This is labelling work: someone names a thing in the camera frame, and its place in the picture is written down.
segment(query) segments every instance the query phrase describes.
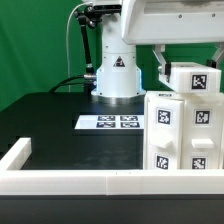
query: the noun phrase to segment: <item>white panel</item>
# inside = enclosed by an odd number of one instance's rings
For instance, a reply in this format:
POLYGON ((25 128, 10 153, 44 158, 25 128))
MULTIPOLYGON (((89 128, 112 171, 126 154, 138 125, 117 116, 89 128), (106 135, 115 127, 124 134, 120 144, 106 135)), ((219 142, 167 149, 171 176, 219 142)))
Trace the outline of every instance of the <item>white panel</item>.
POLYGON ((0 195, 105 195, 105 176, 97 171, 0 172, 0 195))
POLYGON ((140 176, 107 176, 107 195, 140 194, 140 176))
POLYGON ((203 171, 151 171, 142 175, 141 194, 222 194, 224 172, 203 171))

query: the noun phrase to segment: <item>white box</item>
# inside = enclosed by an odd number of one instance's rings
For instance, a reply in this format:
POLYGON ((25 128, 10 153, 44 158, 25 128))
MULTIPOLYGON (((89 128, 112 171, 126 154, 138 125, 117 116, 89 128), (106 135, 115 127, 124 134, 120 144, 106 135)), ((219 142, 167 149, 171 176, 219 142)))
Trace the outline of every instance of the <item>white box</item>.
POLYGON ((169 99, 169 94, 167 97, 152 94, 146 100, 145 169, 168 170, 180 166, 183 102, 169 99))
POLYGON ((221 71, 192 62, 171 63, 171 75, 159 75, 159 80, 177 93, 218 93, 221 71))
POLYGON ((182 169, 222 168, 223 103, 222 93, 185 99, 182 169))
POLYGON ((174 92, 148 92, 145 97, 145 131, 143 168, 152 169, 155 166, 155 153, 163 152, 164 158, 169 151, 181 152, 175 156, 180 160, 181 169, 220 169, 223 167, 223 113, 224 95, 213 94, 176 94, 174 92), (180 133, 165 127, 159 130, 155 125, 155 108, 166 105, 171 108, 173 102, 183 103, 183 113, 180 112, 180 133), (178 142, 174 147, 170 144, 170 136, 175 135, 178 142))

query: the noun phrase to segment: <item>green wall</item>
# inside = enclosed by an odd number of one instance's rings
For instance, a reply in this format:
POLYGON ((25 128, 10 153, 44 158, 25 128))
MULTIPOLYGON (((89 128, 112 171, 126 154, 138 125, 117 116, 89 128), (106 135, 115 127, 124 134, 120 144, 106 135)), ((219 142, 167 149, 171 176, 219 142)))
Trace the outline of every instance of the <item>green wall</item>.
MULTIPOLYGON (((45 92, 67 78, 65 33, 72 9, 81 0, 0 0, 0 110, 31 92, 45 92)), ((89 31, 93 63, 101 63, 100 30, 89 31)), ((77 21, 71 23, 71 74, 85 72, 77 21)), ((213 44, 167 46, 169 61, 204 64, 213 44)), ((137 48, 146 90, 164 90, 157 81, 158 63, 151 46, 137 48)), ((81 87, 73 89, 82 91, 81 87)))

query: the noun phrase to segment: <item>black table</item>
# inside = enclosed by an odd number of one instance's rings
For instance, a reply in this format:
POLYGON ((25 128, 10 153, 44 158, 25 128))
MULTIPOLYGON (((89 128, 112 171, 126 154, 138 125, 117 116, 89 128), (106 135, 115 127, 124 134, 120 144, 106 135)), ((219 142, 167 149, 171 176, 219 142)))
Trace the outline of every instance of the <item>black table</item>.
MULTIPOLYGON (((31 137, 24 170, 142 169, 143 130, 75 130, 79 115, 142 115, 82 93, 28 94, 0 113, 3 156, 31 137)), ((0 196, 0 223, 223 223, 223 195, 0 196)))

